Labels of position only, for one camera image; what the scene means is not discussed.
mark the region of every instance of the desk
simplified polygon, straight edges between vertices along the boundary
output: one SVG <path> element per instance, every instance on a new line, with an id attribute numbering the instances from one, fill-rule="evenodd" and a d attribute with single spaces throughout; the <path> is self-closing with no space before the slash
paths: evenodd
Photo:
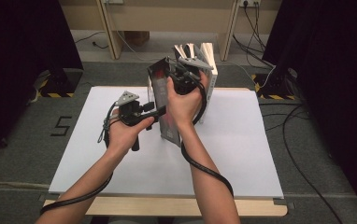
<path id="1" fill-rule="evenodd" d="M 117 31 L 166 31 L 216 33 L 220 57 L 226 61 L 238 0 L 125 0 L 123 5 L 103 2 L 98 4 L 106 18 L 113 59 L 120 58 L 123 46 Z"/>
<path id="2" fill-rule="evenodd" d="M 102 122 L 110 104 L 124 91 L 138 94 L 141 104 L 147 102 L 146 87 L 91 89 L 50 192 L 65 192 L 104 153 L 104 143 L 96 143 Z M 227 108 L 232 109 L 230 115 L 222 116 Z M 219 170 L 231 182 L 240 216 L 287 213 L 286 205 L 279 204 L 283 193 L 253 91 L 215 89 L 205 123 L 196 129 Z M 139 142 L 140 150 L 126 155 L 88 215 L 200 216 L 190 165 L 180 149 L 160 137 L 158 123 L 151 131 L 140 133 Z"/>

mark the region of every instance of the book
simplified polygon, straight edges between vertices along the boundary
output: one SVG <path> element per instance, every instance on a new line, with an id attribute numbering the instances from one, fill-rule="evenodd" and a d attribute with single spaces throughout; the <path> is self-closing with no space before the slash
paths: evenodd
<path id="1" fill-rule="evenodd" d="M 207 95 L 207 107 L 202 118 L 199 120 L 200 123 L 203 123 L 218 76 L 217 66 L 214 61 L 213 44 L 202 43 L 200 48 L 193 43 L 175 45 L 173 47 L 173 51 L 177 62 L 179 62 L 180 57 L 183 59 L 191 58 L 201 60 L 212 68 L 199 68 L 203 73 L 205 73 L 208 80 L 208 84 L 205 89 Z M 155 101 L 157 108 L 167 105 L 166 78 L 168 77 L 169 71 L 172 69 L 171 66 L 172 65 L 167 62 L 166 58 L 163 58 L 147 69 L 149 73 L 149 101 Z M 159 119 L 159 123 L 161 137 L 180 147 L 181 143 L 179 130 L 168 112 L 166 112 L 166 114 Z"/>

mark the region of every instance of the power plug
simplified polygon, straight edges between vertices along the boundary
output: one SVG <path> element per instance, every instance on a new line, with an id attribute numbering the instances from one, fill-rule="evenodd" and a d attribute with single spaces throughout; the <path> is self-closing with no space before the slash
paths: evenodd
<path id="1" fill-rule="evenodd" d="M 261 0 L 240 0 L 240 7 L 245 6 L 245 1 L 248 2 L 248 7 L 256 7 L 256 4 L 258 4 L 258 7 L 261 4 Z"/>

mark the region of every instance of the hand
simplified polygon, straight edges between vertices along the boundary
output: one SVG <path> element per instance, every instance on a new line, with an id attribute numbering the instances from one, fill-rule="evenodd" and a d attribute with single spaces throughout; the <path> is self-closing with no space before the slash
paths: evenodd
<path id="1" fill-rule="evenodd" d="M 207 76 L 199 71 L 201 76 L 201 83 L 207 87 Z M 193 122 L 193 117 L 199 110 L 199 105 L 202 101 L 202 95 L 199 88 L 186 95 L 179 95 L 176 93 L 174 83 L 171 77 L 167 79 L 167 110 L 173 117 L 177 125 L 190 124 Z"/>
<path id="2" fill-rule="evenodd" d="M 115 109 L 112 114 L 118 114 L 119 110 Z M 118 119 L 112 119 L 109 127 L 109 145 L 107 153 L 118 153 L 120 156 L 126 155 L 129 148 L 135 143 L 138 134 L 145 128 L 149 127 L 154 121 L 154 117 L 141 120 L 137 125 L 130 127 Z"/>

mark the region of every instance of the person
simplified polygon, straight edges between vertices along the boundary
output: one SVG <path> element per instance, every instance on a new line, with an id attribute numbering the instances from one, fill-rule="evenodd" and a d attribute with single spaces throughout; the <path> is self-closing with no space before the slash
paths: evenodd
<path id="1" fill-rule="evenodd" d="M 201 82 L 207 85 L 207 77 L 200 72 Z M 174 83 L 167 79 L 166 109 L 178 126 L 178 131 L 188 154 L 195 161 L 219 172 L 210 158 L 196 129 L 193 118 L 202 100 L 199 89 L 186 95 L 176 94 Z M 133 145 L 138 134 L 153 123 L 153 118 L 142 120 L 136 126 L 128 127 L 122 122 L 114 122 L 109 131 L 110 143 L 104 155 L 67 191 L 58 201 L 76 198 L 97 189 L 109 178 Z M 217 178 L 191 166 L 193 189 L 199 210 L 205 223 L 240 223 L 236 204 L 229 189 Z M 80 203 L 55 208 L 45 212 L 36 223 L 80 223 L 91 206 L 94 197 Z"/>

